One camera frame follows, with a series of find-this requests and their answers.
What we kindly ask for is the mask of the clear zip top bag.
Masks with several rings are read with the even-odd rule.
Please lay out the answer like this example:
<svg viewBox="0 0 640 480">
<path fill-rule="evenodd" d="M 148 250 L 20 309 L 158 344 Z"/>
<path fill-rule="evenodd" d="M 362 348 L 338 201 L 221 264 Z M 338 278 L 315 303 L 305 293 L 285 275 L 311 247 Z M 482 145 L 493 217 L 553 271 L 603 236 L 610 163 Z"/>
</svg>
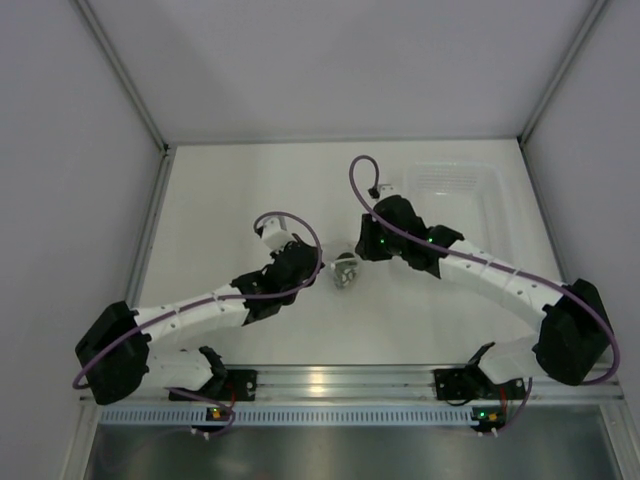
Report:
<svg viewBox="0 0 640 480">
<path fill-rule="evenodd" d="M 363 261 L 353 241 L 335 240 L 324 244 L 323 262 L 331 284 L 338 291 L 348 290 L 361 277 Z"/>
</svg>

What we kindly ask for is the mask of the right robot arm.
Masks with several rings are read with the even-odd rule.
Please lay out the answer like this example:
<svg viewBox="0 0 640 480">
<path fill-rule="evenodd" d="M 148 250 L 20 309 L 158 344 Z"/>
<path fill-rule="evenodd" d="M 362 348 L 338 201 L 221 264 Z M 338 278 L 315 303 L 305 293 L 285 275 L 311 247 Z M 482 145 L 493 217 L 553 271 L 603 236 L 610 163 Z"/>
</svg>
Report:
<svg viewBox="0 0 640 480">
<path fill-rule="evenodd" d="M 610 345 L 611 325 L 598 289 L 578 279 L 547 282 L 482 252 L 444 225 L 426 226 L 398 194 L 375 194 L 361 218 L 357 255 L 370 262 L 403 260 L 410 268 L 465 287 L 495 302 L 531 329 L 507 343 L 490 341 L 470 360 L 468 388 L 491 396 L 502 384 L 546 375 L 578 386 Z"/>
</svg>

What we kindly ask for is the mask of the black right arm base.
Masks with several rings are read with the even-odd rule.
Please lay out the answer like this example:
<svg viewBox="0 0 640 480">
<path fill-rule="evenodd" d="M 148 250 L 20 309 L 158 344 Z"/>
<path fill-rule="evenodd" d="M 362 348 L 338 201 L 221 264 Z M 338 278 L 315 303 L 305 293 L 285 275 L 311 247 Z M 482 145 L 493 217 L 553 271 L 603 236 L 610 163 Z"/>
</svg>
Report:
<svg viewBox="0 0 640 480">
<path fill-rule="evenodd" d="M 474 400 L 498 400 L 500 387 L 479 367 L 482 357 L 494 346 L 494 342 L 483 345 L 463 366 L 434 370 L 436 398 L 454 406 Z"/>
</svg>

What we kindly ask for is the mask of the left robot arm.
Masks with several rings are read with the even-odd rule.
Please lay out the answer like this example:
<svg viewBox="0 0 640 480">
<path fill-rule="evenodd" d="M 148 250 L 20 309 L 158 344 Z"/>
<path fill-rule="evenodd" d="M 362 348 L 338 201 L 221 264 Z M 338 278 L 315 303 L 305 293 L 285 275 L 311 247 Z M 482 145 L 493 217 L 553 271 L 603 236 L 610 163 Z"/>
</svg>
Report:
<svg viewBox="0 0 640 480">
<path fill-rule="evenodd" d="M 90 390 L 102 406 L 153 389 L 168 391 L 172 401 L 225 398 L 229 372 L 207 335 L 278 314 L 323 267 L 321 249 L 296 235 L 270 256 L 263 268 L 186 301 L 106 307 L 75 347 L 81 370 L 73 388 Z"/>
</svg>

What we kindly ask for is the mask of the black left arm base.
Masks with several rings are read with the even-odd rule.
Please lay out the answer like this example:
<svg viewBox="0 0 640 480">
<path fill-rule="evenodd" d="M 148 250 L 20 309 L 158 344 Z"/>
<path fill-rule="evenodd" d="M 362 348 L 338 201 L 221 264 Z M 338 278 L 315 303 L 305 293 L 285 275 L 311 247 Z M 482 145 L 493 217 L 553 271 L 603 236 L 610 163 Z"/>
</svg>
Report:
<svg viewBox="0 0 640 480">
<path fill-rule="evenodd" d="M 170 392 L 168 399 L 173 402 L 194 401 L 195 396 L 205 400 L 223 401 L 248 401 L 255 400 L 258 372 L 255 369 L 232 368 L 228 369 L 222 361 L 222 357 L 208 346 L 198 349 L 197 360 L 204 360 L 206 366 L 204 372 L 208 374 L 206 381 L 198 389 L 188 389 L 179 386 L 178 390 L 186 392 Z"/>
</svg>

